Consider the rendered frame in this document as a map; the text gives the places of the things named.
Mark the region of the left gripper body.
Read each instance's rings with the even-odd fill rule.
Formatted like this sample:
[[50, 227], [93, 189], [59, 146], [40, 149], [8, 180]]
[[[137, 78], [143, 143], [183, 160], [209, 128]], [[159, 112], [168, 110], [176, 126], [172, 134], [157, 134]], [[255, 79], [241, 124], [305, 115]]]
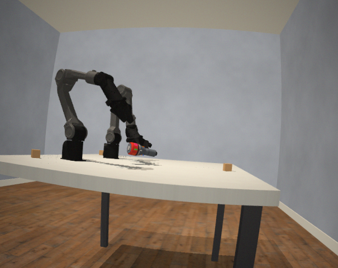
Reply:
[[[132, 142], [132, 140], [134, 140], [134, 138], [138, 138], [139, 139], [139, 143], [141, 144], [141, 146], [143, 146], [145, 139], [143, 139], [143, 136], [139, 135], [139, 134], [134, 134], [131, 138], [127, 137], [126, 142], [130, 143], [130, 142]], [[149, 143], [148, 146], [151, 148], [152, 144]]]

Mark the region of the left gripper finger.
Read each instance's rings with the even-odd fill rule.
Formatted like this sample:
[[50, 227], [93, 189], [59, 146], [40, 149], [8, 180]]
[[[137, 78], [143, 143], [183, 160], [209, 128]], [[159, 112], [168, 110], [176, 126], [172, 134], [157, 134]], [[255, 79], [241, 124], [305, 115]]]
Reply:
[[138, 144], [140, 145], [139, 139], [138, 139], [138, 138], [134, 138], [134, 140], [132, 140], [132, 142], [133, 142], [133, 143], [138, 143]]
[[149, 144], [149, 141], [148, 141], [148, 140], [145, 140], [143, 146], [144, 146], [146, 149], [148, 149], [148, 148], [149, 148], [149, 147], [148, 147], [148, 144]]

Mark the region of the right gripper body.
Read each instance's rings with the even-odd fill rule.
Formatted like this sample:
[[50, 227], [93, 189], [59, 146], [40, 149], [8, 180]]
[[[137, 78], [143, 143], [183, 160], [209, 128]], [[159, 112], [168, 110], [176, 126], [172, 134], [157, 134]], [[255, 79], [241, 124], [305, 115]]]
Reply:
[[118, 102], [122, 102], [123, 106], [126, 106], [127, 105], [126, 99], [127, 99], [126, 97], [122, 97], [119, 91], [114, 91], [108, 95], [106, 105], [112, 108], [114, 103], [117, 104]]

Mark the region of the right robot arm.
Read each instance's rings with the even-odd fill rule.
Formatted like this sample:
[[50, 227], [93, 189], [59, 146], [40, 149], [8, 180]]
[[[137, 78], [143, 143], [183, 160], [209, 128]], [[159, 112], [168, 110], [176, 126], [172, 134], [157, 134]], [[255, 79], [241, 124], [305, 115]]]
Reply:
[[58, 97], [66, 119], [64, 128], [67, 139], [63, 143], [62, 158], [60, 159], [70, 161], [86, 161], [82, 160], [82, 156], [83, 141], [87, 138], [88, 131], [84, 124], [78, 119], [69, 95], [69, 91], [72, 90], [78, 79], [83, 79], [89, 84], [99, 85], [106, 98], [110, 93], [118, 91], [113, 83], [113, 76], [102, 71], [96, 72], [96, 70], [92, 70], [84, 73], [76, 70], [60, 69], [57, 72], [55, 81], [57, 84]]

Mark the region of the grey hose nozzle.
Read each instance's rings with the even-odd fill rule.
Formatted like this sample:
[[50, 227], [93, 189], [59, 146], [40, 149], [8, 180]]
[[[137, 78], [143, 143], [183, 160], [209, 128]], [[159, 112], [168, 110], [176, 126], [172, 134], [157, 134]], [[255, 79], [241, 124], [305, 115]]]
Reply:
[[139, 145], [138, 143], [130, 142], [127, 146], [127, 153], [129, 155], [140, 156], [147, 155], [155, 157], [158, 153], [153, 149], [146, 149], [144, 146]]

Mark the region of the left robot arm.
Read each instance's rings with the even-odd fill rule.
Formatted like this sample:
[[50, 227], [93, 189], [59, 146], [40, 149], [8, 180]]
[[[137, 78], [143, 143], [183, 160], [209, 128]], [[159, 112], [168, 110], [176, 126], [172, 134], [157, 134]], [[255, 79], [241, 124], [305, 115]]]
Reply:
[[[125, 87], [124, 85], [119, 85], [117, 88], [120, 94], [122, 95], [122, 97], [127, 98], [126, 99], [127, 104], [130, 104], [132, 107], [131, 88]], [[126, 137], [128, 138], [131, 138], [134, 134], [139, 134], [137, 125], [135, 122], [136, 117], [134, 114], [132, 115], [133, 115], [134, 121], [131, 124], [129, 124], [126, 121], [125, 133], [126, 133]], [[107, 143], [104, 143], [103, 158], [119, 159], [118, 158], [119, 144], [122, 140], [121, 131], [119, 129], [119, 121], [120, 119], [111, 112], [110, 128], [107, 130], [107, 134], [106, 134]]]

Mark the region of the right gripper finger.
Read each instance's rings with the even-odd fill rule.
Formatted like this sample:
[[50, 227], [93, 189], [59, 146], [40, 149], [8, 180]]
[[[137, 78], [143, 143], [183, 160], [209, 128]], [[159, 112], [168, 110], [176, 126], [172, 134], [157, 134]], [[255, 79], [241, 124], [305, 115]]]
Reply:
[[133, 116], [132, 116], [132, 112], [131, 112], [131, 105], [127, 104], [126, 106], [124, 106], [124, 111], [125, 111], [127, 118], [128, 118], [127, 122], [129, 124], [131, 124], [134, 121]]
[[115, 114], [123, 123], [128, 120], [122, 102], [118, 102], [117, 104], [115, 103], [110, 111]]

